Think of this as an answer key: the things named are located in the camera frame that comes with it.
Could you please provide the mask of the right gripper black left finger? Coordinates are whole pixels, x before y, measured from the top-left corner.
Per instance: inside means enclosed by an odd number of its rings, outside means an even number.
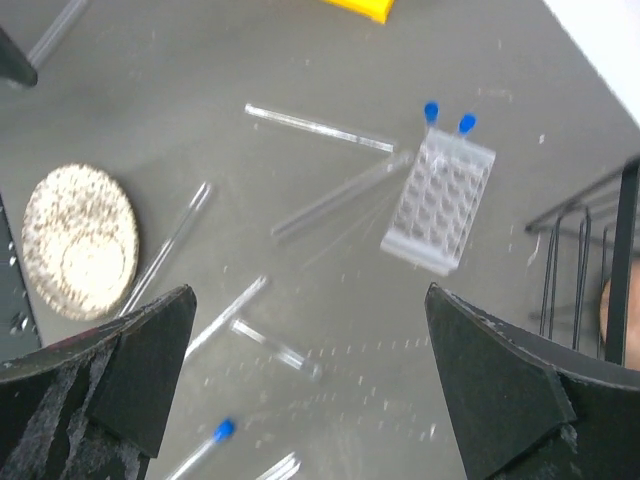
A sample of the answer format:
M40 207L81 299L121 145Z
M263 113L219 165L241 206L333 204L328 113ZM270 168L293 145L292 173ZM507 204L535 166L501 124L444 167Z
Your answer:
M1 364L4 479L143 479L159 454L197 309L182 285Z

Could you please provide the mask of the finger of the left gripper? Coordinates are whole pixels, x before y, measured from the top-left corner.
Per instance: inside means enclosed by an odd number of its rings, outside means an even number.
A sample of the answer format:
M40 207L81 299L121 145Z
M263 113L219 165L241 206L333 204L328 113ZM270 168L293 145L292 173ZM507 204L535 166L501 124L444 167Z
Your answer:
M1 77L23 87L34 87L38 73L13 39L0 28Z

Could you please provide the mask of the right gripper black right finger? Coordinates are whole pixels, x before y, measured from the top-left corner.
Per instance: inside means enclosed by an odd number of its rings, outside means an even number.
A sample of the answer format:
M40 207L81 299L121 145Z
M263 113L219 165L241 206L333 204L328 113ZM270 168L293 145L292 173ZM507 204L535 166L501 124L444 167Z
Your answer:
M469 479L636 479L639 374L432 283L425 313Z

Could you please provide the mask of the blue capped tube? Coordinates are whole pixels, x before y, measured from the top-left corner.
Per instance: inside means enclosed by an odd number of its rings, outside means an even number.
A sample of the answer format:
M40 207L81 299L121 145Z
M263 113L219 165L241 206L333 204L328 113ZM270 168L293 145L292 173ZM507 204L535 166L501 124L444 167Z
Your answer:
M435 124L439 116L439 104L436 101L427 102L424 105L424 117L428 125Z
M468 135L476 125L476 116L470 112L465 113L458 124L458 134L461 136Z
M167 480L185 479L193 473L205 458L211 454L219 445L228 441L236 431L236 424L233 419L224 419L213 431L211 436L197 447L182 463L171 473Z

